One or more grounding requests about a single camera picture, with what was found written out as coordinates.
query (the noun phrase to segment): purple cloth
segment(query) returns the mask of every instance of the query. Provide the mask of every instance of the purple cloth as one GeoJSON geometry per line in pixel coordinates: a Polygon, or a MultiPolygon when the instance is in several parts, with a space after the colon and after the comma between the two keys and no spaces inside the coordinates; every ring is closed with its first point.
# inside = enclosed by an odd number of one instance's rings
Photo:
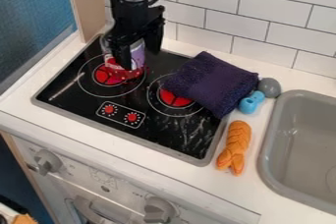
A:
{"type": "Polygon", "coordinates": [[[201,52],[171,75],[163,88],[196,101],[221,119],[256,87],[257,76],[201,52]]]}

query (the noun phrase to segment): black stovetop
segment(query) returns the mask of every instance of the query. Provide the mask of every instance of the black stovetop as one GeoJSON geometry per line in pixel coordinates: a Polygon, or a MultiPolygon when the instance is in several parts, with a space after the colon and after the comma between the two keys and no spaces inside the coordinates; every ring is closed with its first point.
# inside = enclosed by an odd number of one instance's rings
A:
{"type": "Polygon", "coordinates": [[[165,78],[186,61],[167,52],[147,53],[145,74],[118,83],[106,73],[96,39],[36,99],[86,118],[88,124],[94,121],[203,159],[220,120],[199,104],[160,89],[165,78]]]}

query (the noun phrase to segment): orange object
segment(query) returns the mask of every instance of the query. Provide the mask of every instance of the orange object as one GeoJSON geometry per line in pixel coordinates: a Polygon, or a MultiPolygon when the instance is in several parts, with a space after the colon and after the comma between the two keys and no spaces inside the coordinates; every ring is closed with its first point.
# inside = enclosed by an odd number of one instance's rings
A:
{"type": "Polygon", "coordinates": [[[252,129],[243,121],[232,122],[229,126],[226,147],[217,158],[219,170],[231,167],[235,176],[240,176],[244,169],[245,152],[251,141],[252,129]]]}
{"type": "Polygon", "coordinates": [[[18,215],[15,217],[13,224],[38,224],[34,219],[32,219],[28,214],[18,215]]]}

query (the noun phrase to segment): gray toy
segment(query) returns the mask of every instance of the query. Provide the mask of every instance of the gray toy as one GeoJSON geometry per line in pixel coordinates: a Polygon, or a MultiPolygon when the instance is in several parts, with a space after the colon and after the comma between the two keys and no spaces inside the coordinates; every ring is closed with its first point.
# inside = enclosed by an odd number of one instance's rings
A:
{"type": "Polygon", "coordinates": [[[257,86],[267,98],[276,98],[281,94],[281,85],[275,79],[262,79],[257,86]]]}

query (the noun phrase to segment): toy stove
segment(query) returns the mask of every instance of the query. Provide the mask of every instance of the toy stove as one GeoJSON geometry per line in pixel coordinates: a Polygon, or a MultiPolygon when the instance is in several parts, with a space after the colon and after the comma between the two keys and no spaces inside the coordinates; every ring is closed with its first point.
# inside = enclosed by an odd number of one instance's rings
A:
{"type": "Polygon", "coordinates": [[[56,113],[203,166],[210,162],[226,120],[196,102],[162,89],[188,61],[168,52],[146,53],[146,71],[131,81],[109,75],[97,38],[33,102],[56,113]]]}

